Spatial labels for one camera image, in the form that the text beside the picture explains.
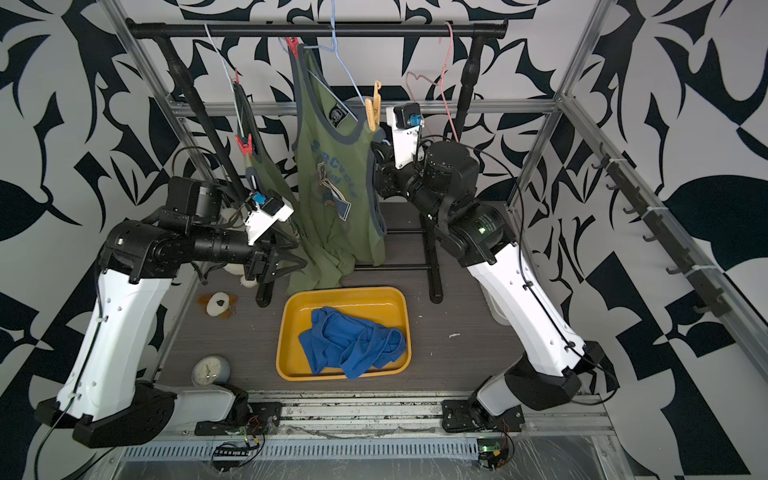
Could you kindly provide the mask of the tan clothespin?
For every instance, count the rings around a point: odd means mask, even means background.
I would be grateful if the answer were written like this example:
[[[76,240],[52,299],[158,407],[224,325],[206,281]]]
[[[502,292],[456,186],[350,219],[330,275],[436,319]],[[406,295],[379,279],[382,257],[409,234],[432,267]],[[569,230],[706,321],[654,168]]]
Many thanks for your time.
[[[372,97],[364,99],[366,120],[367,120],[368,127],[372,132],[375,132],[380,126],[381,103],[382,103],[382,98],[380,95],[381,88],[382,88],[382,83],[380,81],[375,81],[373,85]]]

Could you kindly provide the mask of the small circuit board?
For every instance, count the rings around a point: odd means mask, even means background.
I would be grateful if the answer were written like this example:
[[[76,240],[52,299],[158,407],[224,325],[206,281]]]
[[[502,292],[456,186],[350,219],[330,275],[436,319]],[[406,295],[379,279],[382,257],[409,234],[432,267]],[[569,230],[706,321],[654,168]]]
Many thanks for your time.
[[[503,467],[515,454],[515,445],[509,436],[480,438],[477,447],[477,463],[480,468],[489,471]]]
[[[224,442],[213,449],[210,466],[218,472],[226,472],[248,465],[262,452],[265,438],[246,439],[242,445]]]

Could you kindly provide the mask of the white plastic bin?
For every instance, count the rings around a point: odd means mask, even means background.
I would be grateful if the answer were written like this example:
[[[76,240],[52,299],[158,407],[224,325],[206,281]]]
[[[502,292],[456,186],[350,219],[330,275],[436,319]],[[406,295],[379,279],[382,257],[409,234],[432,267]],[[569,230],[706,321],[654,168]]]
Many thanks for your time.
[[[503,314],[498,304],[495,302],[494,298],[490,295],[490,293],[485,289],[483,285],[481,285],[480,288],[481,288],[483,297],[487,303],[491,317],[494,319],[494,321],[502,326],[509,326],[510,325],[509,321]]]

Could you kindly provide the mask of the black clothes rack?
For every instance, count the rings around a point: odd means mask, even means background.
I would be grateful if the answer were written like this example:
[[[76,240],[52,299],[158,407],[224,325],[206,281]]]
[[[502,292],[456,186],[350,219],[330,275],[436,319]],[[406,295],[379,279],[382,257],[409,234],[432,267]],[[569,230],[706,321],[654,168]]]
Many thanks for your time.
[[[209,138],[214,154],[220,165],[229,175],[236,173],[234,164],[226,154],[222,142],[219,140],[211,117],[197,89],[194,86],[191,74],[174,47],[174,38],[201,37],[206,32],[211,32],[216,37],[374,37],[374,38],[422,38],[422,37],[469,37],[472,39],[467,64],[462,73],[461,89],[457,105],[456,126],[461,129],[471,105],[474,86],[479,78],[479,68],[484,45],[490,39],[503,38],[508,29],[509,22],[473,22],[456,25],[449,21],[446,25],[437,24],[409,24],[392,22],[365,22],[349,23],[333,27],[329,23],[319,24],[257,24],[243,22],[224,23],[179,23],[168,24],[165,22],[137,23],[131,19],[125,21],[129,35],[136,40],[154,41],[169,67],[170,75],[180,87],[186,105],[190,107],[194,115],[203,127]]]

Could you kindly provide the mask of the small round clock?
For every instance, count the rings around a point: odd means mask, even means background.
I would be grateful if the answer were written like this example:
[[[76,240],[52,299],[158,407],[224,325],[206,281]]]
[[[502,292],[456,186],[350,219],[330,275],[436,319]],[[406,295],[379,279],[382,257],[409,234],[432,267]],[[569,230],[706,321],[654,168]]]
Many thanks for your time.
[[[231,377],[230,362],[222,355],[212,354],[198,360],[191,371],[194,386],[224,385]]]

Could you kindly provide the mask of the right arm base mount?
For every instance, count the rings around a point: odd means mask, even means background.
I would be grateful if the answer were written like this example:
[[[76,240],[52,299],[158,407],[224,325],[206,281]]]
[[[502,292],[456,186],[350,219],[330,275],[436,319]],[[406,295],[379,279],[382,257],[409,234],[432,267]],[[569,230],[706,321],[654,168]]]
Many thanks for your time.
[[[488,413],[471,395],[462,400],[443,400],[441,427],[447,433],[521,432],[525,418],[521,406],[508,409],[500,416]]]

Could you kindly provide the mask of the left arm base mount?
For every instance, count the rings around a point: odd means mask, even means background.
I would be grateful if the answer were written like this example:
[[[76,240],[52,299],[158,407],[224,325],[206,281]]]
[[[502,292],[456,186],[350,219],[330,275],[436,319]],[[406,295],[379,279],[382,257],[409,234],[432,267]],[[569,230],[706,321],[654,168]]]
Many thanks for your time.
[[[230,384],[223,387],[234,394],[233,406],[223,420],[198,422],[194,430],[196,436],[234,435],[241,431],[259,436],[280,425],[281,402],[251,402],[245,390]]]

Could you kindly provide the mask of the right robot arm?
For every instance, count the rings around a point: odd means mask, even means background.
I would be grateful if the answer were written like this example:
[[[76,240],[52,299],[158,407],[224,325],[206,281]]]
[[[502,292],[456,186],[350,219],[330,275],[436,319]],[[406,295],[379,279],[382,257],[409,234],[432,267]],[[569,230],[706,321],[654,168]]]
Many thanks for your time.
[[[480,165],[455,141],[432,143],[403,163],[386,142],[372,145],[373,185],[384,198],[405,198],[432,226],[436,241],[466,268],[515,331],[524,353],[470,397],[480,416],[524,405],[542,411],[574,400],[580,374],[597,368],[602,348],[579,336],[536,281],[522,236],[501,211],[477,200]]]

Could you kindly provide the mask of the white plush toy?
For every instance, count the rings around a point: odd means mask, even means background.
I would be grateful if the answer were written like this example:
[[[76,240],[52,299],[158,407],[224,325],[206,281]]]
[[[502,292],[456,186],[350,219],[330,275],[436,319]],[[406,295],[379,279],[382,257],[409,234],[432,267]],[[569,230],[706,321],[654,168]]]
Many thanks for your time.
[[[246,209],[241,207],[239,210],[235,208],[225,207],[220,211],[220,218],[223,223],[226,223],[230,228],[237,231],[245,231],[245,214]],[[224,270],[231,275],[236,276],[240,284],[245,288],[255,288],[258,285],[256,280],[247,280],[245,277],[244,266],[241,264],[229,263],[224,266]]]

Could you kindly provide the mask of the pink wire hanger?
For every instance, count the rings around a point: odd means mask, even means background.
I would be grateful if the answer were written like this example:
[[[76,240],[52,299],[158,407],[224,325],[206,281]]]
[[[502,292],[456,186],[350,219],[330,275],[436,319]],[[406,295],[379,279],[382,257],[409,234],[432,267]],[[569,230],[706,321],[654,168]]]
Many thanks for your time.
[[[446,113],[446,115],[448,117],[448,122],[449,122],[450,130],[451,130],[451,133],[452,133],[452,139],[455,140],[455,141],[458,141],[459,140],[458,132],[457,132],[456,125],[454,123],[454,120],[453,120],[453,117],[452,117],[452,114],[451,114],[450,107],[448,106],[448,100],[447,100],[446,95],[445,95],[445,77],[446,77],[446,74],[447,74],[447,71],[448,71],[448,68],[449,68],[449,64],[450,64],[450,62],[452,60],[452,57],[453,57],[453,51],[454,51],[454,45],[455,45],[455,42],[454,42],[454,31],[453,31],[453,25],[452,25],[452,23],[450,21],[445,21],[444,24],[445,24],[445,26],[446,26],[446,28],[448,30],[448,49],[446,51],[445,60],[444,60],[443,65],[441,67],[440,75],[437,77],[436,80],[431,81],[430,84],[432,86],[436,86],[439,89],[440,99],[442,100],[443,107],[445,109],[445,113]],[[407,92],[409,94],[409,98],[411,100],[414,100],[415,96],[414,96],[413,90],[411,89],[411,86],[410,86],[410,80],[411,79],[413,79],[413,80],[427,80],[427,77],[425,75],[422,75],[422,74],[416,74],[416,73],[414,73],[414,72],[412,72],[410,70],[408,70],[405,73],[406,90],[407,90]]]

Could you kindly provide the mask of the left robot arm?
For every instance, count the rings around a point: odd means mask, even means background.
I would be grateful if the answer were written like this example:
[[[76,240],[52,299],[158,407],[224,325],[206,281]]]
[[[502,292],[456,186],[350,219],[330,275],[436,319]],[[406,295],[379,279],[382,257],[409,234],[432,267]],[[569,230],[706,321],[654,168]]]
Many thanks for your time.
[[[222,434],[245,426],[246,393],[232,385],[172,388],[137,378],[138,364],[160,303],[181,266],[240,264],[247,279],[270,283],[305,266],[280,246],[276,224],[295,203],[275,191],[246,193],[244,227],[219,223],[223,189],[174,176],[163,206],[143,220],[125,220],[107,236],[96,261],[96,303],[64,386],[41,401],[35,418],[69,429],[92,449],[142,445],[161,432],[191,424]]]

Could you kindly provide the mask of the blue tank top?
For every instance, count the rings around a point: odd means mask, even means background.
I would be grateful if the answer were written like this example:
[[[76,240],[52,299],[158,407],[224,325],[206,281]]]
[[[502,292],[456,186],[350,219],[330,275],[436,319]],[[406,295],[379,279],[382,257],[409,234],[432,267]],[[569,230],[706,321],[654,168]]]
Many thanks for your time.
[[[370,369],[383,369],[407,350],[406,337],[399,329],[331,307],[314,310],[311,328],[298,339],[313,375],[333,368],[348,379],[357,379]]]

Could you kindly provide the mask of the brown white plush piece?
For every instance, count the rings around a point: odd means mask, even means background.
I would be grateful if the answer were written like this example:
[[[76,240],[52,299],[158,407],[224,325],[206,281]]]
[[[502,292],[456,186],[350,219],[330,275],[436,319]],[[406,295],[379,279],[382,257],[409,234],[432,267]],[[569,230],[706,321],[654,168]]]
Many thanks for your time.
[[[199,296],[197,303],[208,316],[228,319],[236,312],[237,300],[236,295],[216,292]]]

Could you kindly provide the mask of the green tank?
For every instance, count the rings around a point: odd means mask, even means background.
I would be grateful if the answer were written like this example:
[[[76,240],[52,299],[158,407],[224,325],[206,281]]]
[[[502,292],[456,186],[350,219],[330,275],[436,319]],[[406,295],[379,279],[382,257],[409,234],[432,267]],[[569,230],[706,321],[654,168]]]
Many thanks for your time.
[[[373,186],[372,145],[383,131],[371,129],[361,104],[347,104],[329,89],[314,50],[299,44],[289,59],[297,107],[293,220],[307,260],[289,277],[294,294],[337,288],[357,265],[383,264],[386,225]]]
[[[266,150],[245,90],[236,81],[234,81],[234,89],[244,134],[251,134],[254,142],[254,154],[244,157],[246,178],[249,185],[252,189],[265,195],[277,193],[284,200],[290,202],[294,209],[297,209],[298,201],[294,193]]]

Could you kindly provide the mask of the blue wire hanger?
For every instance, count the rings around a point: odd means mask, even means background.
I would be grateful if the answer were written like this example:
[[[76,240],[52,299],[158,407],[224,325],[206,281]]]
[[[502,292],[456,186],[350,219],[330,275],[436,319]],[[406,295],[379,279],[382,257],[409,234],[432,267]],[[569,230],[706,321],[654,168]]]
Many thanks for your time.
[[[316,46],[307,46],[307,49],[310,50],[322,50],[329,53],[332,53],[337,62],[340,64],[340,66],[345,71],[351,86],[353,87],[360,103],[362,106],[365,106],[365,98],[363,97],[358,84],[356,80],[354,79],[354,76],[350,72],[349,68],[347,67],[346,63],[342,59],[340,52],[339,52],[339,44],[338,44],[338,37],[337,37],[337,27],[336,27],[336,1],[331,0],[331,10],[330,10],[330,18],[329,18],[329,25],[330,25],[330,33],[331,33],[331,43],[329,46],[323,46],[323,45],[316,45]]]

